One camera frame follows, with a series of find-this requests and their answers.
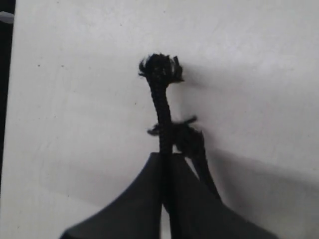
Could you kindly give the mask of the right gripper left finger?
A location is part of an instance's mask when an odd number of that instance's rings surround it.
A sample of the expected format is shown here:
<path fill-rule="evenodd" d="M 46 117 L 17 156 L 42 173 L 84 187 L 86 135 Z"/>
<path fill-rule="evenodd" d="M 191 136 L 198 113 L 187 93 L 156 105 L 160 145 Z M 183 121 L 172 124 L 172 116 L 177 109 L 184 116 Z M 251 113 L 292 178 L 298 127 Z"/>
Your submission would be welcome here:
<path fill-rule="evenodd" d="M 112 203 L 66 229 L 63 239 L 159 239 L 162 160 L 151 153 L 132 184 Z"/>

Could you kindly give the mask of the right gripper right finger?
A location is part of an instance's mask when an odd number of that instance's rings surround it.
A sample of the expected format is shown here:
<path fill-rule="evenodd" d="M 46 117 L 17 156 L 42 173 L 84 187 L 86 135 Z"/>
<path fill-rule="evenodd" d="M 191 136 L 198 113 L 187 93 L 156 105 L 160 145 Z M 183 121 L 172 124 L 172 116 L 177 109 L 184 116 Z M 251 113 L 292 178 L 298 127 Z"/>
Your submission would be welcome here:
<path fill-rule="evenodd" d="M 175 210 L 182 239 L 275 239 L 217 200 L 178 153 L 170 162 Z"/>

